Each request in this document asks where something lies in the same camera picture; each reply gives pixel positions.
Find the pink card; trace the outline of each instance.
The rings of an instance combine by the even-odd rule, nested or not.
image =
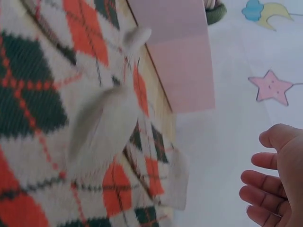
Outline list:
[[[174,112],[214,108],[214,81],[201,0],[128,0]]]

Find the white sheet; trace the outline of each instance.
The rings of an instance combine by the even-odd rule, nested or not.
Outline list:
[[[303,1],[276,2],[303,14]],[[303,82],[303,16],[273,16],[272,31],[244,17],[246,1],[224,3],[228,14],[209,27],[216,109],[177,117],[177,142],[190,161],[187,208],[175,215],[180,227],[257,226],[238,192],[243,170],[261,170],[250,163],[254,153],[266,150],[258,135],[278,122],[303,128],[303,85],[286,91],[285,106],[274,99],[257,102],[258,88],[248,80],[272,70],[280,80]]]

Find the knit fabric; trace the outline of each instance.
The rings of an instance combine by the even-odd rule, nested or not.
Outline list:
[[[0,226],[172,227],[182,153],[149,119],[114,0],[0,0]]]
[[[220,21],[226,14],[226,6],[220,0],[204,0],[207,24],[212,25]]]

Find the child's hand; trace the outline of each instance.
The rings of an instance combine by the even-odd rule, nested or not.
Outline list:
[[[303,130],[278,124],[259,138],[277,154],[255,154],[254,165],[278,170],[280,178],[252,170],[244,171],[241,179],[247,184],[240,197],[252,204],[247,214],[263,227],[303,226]]]

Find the finger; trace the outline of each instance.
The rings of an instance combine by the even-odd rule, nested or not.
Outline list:
[[[247,208],[248,217],[262,227],[276,227],[281,218],[258,206]]]
[[[242,200],[250,203],[251,205],[263,207],[276,215],[284,215],[284,213],[282,213],[284,210],[281,210],[281,204],[285,201],[283,198],[266,193],[250,185],[242,187],[239,195]]]
[[[265,175],[253,170],[246,170],[241,175],[243,183],[254,186],[267,193],[287,199],[284,187],[280,178]]]
[[[261,168],[277,170],[276,153],[257,153],[251,157],[251,162]]]
[[[302,130],[285,124],[276,124],[260,134],[259,140],[264,147],[275,148],[279,152],[289,141],[302,134]]]

